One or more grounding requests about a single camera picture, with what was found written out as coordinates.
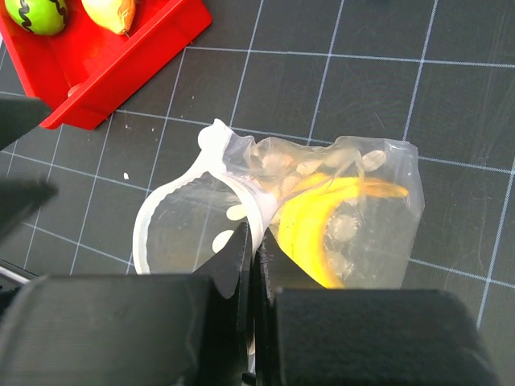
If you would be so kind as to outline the polka dot zip bag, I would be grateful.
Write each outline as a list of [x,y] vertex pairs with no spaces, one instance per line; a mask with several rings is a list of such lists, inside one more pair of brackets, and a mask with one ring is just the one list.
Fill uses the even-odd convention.
[[386,138],[343,136],[329,146],[283,138],[256,140],[215,120],[198,135],[200,152],[177,179],[154,189],[140,207],[132,236],[136,271],[191,273],[218,253],[239,224],[251,247],[274,238],[282,206],[306,177],[385,180],[401,198],[344,201],[327,225],[328,265],[344,288],[398,288],[424,210],[418,149]]

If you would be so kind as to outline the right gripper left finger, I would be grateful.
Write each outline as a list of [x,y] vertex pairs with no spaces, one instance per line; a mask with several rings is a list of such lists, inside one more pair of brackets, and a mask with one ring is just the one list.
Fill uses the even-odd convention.
[[1,318],[4,385],[240,385],[251,237],[193,273],[39,277]]

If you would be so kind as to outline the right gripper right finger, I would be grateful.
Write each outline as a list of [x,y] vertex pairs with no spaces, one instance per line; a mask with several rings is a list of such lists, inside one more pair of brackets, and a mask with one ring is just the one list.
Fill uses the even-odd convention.
[[260,385],[494,385],[467,307],[434,289],[324,289],[266,239],[253,263]]

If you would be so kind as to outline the yellow banana bunch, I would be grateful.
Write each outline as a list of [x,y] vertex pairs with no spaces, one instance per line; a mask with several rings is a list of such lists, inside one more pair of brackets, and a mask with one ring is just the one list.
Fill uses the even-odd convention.
[[296,196],[281,210],[278,245],[305,273],[324,288],[343,289],[344,283],[330,270],[324,237],[336,209],[348,199],[363,196],[401,198],[409,191],[376,178],[330,177],[316,173],[302,179],[293,189]]

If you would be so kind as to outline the small striped watermelon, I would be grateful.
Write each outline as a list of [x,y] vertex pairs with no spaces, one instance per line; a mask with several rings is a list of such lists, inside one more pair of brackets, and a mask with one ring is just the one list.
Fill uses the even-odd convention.
[[35,35],[57,35],[68,19],[68,7],[62,0],[5,0],[4,5],[17,25]]

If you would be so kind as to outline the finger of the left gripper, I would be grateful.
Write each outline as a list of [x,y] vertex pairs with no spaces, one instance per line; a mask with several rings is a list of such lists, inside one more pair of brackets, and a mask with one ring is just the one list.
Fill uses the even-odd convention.
[[1,150],[29,133],[52,113],[44,101],[27,96],[1,96],[0,109]]
[[57,186],[43,179],[1,178],[1,241],[23,221],[58,194]]

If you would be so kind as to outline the yellow orange round fruit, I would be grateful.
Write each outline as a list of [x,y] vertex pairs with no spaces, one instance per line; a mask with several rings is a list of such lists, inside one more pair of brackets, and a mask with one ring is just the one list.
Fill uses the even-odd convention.
[[82,0],[86,14],[100,27],[124,35],[136,15],[135,0]]

